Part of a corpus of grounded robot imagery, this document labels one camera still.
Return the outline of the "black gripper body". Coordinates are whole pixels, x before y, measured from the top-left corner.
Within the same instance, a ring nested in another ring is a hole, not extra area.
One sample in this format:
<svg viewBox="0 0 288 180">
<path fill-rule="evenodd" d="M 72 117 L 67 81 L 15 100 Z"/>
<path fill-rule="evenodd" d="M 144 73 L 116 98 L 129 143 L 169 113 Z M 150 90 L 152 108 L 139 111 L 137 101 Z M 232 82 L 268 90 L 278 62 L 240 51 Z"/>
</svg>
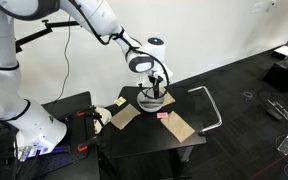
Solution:
<svg viewBox="0 0 288 180">
<path fill-rule="evenodd" d="M 163 81 L 162 77 L 160 77 L 160 76 L 154 77 L 153 75 L 149 75 L 148 79 L 152 85 L 158 85 Z"/>
</svg>

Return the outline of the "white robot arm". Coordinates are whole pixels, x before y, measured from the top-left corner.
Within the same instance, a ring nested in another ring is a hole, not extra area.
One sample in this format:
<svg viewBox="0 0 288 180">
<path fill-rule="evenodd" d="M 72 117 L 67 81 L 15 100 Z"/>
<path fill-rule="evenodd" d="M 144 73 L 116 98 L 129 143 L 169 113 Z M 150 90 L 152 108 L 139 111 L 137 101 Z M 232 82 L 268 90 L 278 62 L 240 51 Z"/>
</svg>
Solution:
<svg viewBox="0 0 288 180">
<path fill-rule="evenodd" d="M 22 67 L 17 58 L 15 22 L 35 21 L 58 11 L 66 12 L 103 45 L 115 41 L 129 69 L 146 73 L 153 83 L 167 82 L 165 43 L 150 38 L 141 43 L 119 24 L 107 0 L 0 0 L 0 121 L 17 129 L 14 155 L 47 155 L 64 139 L 67 126 L 40 103 L 19 93 Z"/>
</svg>

